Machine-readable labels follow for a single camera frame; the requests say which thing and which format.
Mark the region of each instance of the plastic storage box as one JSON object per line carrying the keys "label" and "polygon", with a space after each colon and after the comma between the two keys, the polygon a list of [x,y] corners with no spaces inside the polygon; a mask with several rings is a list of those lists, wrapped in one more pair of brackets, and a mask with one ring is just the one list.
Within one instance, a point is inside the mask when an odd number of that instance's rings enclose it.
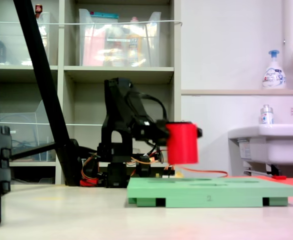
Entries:
{"label": "plastic storage box", "polygon": [[[149,21],[159,21],[154,12]],[[93,24],[90,13],[79,9],[80,66],[160,67],[160,23]]]}
{"label": "plastic storage box", "polygon": [[[0,125],[10,128],[12,154],[54,142],[43,101],[40,102],[35,112],[0,113]],[[24,162],[52,162],[55,160],[56,153],[54,150],[21,159]]]}
{"label": "plastic storage box", "polygon": [[[38,26],[50,65],[58,64],[58,25],[49,12],[41,13]],[[20,24],[0,23],[0,65],[31,66],[32,61]]]}

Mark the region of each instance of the red cylinder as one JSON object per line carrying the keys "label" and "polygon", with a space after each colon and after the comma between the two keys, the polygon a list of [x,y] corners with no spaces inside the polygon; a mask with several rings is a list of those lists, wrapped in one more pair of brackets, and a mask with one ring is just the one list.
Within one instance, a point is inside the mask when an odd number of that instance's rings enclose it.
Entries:
{"label": "red cylinder", "polygon": [[169,164],[198,163],[198,128],[191,122],[170,122],[166,124],[170,132],[167,140],[167,160]]}

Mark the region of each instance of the green shape sorter board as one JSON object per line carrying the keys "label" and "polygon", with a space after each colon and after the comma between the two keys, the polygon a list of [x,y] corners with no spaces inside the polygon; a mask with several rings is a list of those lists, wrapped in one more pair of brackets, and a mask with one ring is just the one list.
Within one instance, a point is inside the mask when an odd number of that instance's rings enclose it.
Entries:
{"label": "green shape sorter board", "polygon": [[287,206],[293,186],[258,178],[139,178],[127,186],[138,207],[234,208]]}

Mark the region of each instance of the sink basin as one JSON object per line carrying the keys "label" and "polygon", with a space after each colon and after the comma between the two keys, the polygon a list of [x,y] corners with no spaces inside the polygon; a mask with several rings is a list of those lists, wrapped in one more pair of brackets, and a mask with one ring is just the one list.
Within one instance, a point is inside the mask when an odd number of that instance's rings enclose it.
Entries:
{"label": "sink basin", "polygon": [[293,165],[293,124],[260,124],[228,132],[229,139],[246,144],[245,161]]}

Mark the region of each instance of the table surface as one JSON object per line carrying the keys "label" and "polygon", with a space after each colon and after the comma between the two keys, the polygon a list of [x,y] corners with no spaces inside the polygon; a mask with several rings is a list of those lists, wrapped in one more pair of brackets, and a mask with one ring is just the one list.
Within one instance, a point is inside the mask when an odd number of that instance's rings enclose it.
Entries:
{"label": "table surface", "polygon": [[127,190],[13,185],[0,240],[293,240],[288,207],[137,208]]}

